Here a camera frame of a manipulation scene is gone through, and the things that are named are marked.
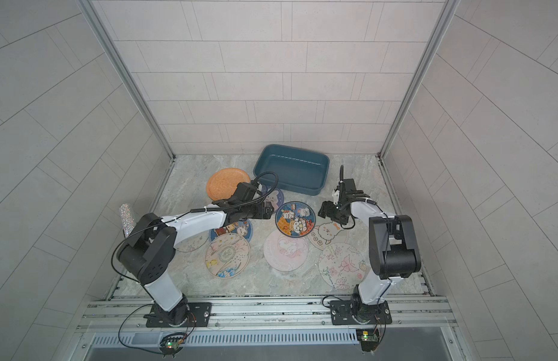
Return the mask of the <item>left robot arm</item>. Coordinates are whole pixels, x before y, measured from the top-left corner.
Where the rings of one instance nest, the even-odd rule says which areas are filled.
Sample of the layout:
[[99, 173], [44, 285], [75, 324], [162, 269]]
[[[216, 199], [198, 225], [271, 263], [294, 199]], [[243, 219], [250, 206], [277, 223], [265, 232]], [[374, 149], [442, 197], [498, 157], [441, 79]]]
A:
[[113, 252], [118, 262], [152, 297], [151, 315], [172, 326], [187, 321], [190, 307], [175, 286], [168, 266], [182, 241], [200, 233], [248, 219], [269, 220], [274, 211], [258, 180], [241, 182], [228, 199], [184, 214], [159, 217], [145, 214]]

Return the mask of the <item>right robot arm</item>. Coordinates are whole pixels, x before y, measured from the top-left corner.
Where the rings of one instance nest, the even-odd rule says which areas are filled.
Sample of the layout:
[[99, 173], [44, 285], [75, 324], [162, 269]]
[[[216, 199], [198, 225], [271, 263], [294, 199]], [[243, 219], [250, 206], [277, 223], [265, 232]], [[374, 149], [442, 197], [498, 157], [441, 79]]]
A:
[[333, 200], [324, 201], [318, 215], [342, 227], [357, 220], [368, 227], [371, 270], [352, 294], [354, 316], [381, 310], [390, 290], [420, 271], [422, 260], [412, 219], [408, 215], [387, 214], [356, 188], [354, 179], [342, 177]]

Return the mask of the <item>teal storage box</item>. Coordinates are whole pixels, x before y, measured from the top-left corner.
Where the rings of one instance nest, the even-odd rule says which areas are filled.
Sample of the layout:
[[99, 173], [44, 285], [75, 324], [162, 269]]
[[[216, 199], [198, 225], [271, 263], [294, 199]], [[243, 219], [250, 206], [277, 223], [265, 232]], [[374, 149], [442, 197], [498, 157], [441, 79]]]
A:
[[259, 156], [253, 174], [268, 186], [278, 176], [277, 188], [309, 196], [317, 196], [325, 186], [330, 159], [323, 153], [280, 144], [266, 146]]

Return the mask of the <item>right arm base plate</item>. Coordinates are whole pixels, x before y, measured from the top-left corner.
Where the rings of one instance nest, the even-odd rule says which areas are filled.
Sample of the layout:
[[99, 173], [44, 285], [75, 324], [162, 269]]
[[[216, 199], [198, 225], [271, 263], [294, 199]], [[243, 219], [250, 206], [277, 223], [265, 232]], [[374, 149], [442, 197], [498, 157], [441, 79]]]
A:
[[379, 305], [365, 305], [346, 300], [332, 300], [329, 307], [334, 326], [388, 325], [393, 322], [387, 301]]

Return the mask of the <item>pink unicorn coaster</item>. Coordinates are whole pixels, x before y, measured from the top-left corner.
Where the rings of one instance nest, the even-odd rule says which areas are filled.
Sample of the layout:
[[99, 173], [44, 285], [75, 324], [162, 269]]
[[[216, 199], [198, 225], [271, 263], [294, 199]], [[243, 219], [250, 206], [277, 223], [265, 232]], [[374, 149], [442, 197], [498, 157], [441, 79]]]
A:
[[306, 237], [291, 238], [279, 230], [273, 231], [263, 245], [263, 254], [268, 264], [280, 272], [292, 272], [304, 265], [309, 254]]

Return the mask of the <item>cream cat coaster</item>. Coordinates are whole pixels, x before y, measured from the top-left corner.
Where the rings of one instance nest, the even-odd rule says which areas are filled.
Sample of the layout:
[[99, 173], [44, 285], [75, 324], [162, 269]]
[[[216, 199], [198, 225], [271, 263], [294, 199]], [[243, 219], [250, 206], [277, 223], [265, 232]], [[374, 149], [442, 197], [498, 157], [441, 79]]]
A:
[[315, 226], [307, 235], [307, 239], [315, 248], [322, 251], [334, 243], [346, 243], [348, 236], [349, 232], [340, 224], [328, 222]]

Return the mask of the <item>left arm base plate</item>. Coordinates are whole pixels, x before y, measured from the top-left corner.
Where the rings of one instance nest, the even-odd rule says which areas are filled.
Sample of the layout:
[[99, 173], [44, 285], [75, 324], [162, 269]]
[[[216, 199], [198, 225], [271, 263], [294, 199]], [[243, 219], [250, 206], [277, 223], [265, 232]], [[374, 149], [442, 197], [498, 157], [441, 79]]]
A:
[[172, 310], [165, 311], [153, 304], [143, 318], [147, 328], [206, 327], [211, 317], [210, 302], [190, 302], [182, 300]]

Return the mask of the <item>colourful cartoon animals coaster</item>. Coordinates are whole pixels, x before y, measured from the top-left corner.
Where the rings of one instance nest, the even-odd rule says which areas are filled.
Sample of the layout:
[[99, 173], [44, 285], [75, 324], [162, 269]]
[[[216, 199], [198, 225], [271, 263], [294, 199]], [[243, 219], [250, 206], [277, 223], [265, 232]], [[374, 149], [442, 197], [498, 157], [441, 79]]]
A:
[[304, 202], [286, 202], [275, 212], [277, 229], [285, 236], [302, 238], [316, 226], [314, 210]]

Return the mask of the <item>purple bunny coaster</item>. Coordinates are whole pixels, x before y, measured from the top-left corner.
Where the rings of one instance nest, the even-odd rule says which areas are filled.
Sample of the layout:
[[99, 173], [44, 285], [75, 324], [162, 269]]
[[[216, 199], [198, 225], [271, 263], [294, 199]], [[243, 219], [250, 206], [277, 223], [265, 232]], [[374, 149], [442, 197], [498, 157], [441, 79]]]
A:
[[[259, 190], [261, 191], [262, 195], [265, 195], [270, 188], [270, 186], [262, 184], [259, 187]], [[279, 209], [284, 204], [284, 202], [285, 198], [282, 190], [275, 188], [268, 196], [266, 196], [263, 203], [265, 205], [271, 205], [274, 212], [276, 212], [277, 209]]]

